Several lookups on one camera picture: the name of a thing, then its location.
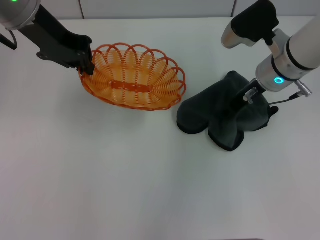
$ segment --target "white tabletop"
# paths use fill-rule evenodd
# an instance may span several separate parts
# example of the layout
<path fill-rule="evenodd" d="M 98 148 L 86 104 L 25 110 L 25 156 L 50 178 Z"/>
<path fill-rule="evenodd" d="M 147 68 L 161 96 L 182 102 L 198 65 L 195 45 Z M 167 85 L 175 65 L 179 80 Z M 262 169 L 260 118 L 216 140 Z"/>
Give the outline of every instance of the white tabletop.
<path fill-rule="evenodd" d="M 279 17 L 288 35 L 310 17 Z M 125 42 L 164 51 L 187 76 L 184 99 L 232 70 L 251 80 L 263 42 L 221 45 L 230 18 L 64 20 L 92 48 Z M 0 45 L 0 239 L 320 239 L 320 81 L 279 105 L 234 152 L 176 126 L 178 106 L 146 112 L 88 94 L 74 69 Z M 287 99 L 297 88 L 265 94 Z"/>

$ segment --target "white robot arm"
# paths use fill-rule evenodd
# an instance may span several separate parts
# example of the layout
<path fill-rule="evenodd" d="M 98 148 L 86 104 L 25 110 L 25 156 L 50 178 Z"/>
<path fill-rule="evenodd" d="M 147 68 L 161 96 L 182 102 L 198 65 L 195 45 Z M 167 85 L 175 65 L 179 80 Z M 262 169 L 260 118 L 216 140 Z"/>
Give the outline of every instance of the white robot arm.
<path fill-rule="evenodd" d="M 231 21 L 221 42 L 231 49 L 239 44 L 252 47 L 264 39 L 272 54 L 257 66 L 255 80 L 265 91 L 271 92 L 279 92 L 295 83 L 299 94 L 308 97 L 311 91 L 300 79 L 320 66 L 320 15 L 292 37 L 280 29 L 272 31 L 278 24 L 273 4 L 259 0 Z M 246 100 L 250 102 L 255 91 L 247 92 Z"/>

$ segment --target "wall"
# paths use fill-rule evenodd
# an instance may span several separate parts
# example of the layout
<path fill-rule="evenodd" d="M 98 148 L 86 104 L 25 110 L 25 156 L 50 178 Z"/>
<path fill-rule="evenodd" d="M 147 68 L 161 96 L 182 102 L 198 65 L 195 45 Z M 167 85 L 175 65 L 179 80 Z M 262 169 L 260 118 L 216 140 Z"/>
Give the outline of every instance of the wall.
<path fill-rule="evenodd" d="M 257 0 L 238 0 L 234 15 L 250 7 Z M 319 0 L 271 0 L 278 16 L 315 16 L 320 12 Z"/>
<path fill-rule="evenodd" d="M 41 4 L 57 19 L 82 19 L 78 0 L 41 0 Z"/>
<path fill-rule="evenodd" d="M 234 15 L 257 0 L 237 0 Z M 79 0 L 42 0 L 57 19 L 81 19 Z M 230 17 L 234 0 L 80 0 L 86 19 Z M 315 16 L 318 0 L 273 0 L 278 16 Z"/>

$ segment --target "orange basket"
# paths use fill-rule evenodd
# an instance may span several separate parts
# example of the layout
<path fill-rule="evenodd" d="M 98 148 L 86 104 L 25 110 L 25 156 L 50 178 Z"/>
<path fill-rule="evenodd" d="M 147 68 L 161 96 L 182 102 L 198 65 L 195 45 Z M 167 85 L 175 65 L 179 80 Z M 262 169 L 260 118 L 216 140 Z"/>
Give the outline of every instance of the orange basket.
<path fill-rule="evenodd" d="M 145 111 L 168 110 L 186 92 L 185 72 L 160 50 L 116 43 L 92 52 L 93 75 L 79 72 L 79 76 L 85 90 L 106 103 Z"/>

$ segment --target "wicker basket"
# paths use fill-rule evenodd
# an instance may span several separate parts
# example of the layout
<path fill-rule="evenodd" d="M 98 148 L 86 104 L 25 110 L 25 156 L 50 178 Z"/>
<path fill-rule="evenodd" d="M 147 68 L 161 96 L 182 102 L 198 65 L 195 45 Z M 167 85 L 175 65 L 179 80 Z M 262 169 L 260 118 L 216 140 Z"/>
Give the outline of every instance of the wicker basket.
<path fill-rule="evenodd" d="M 187 89 L 186 75 L 177 63 L 162 51 L 144 45 L 102 45 L 93 51 L 92 62 L 92 76 L 79 73 L 83 87 L 100 100 L 119 107 L 168 110 L 181 101 Z"/>

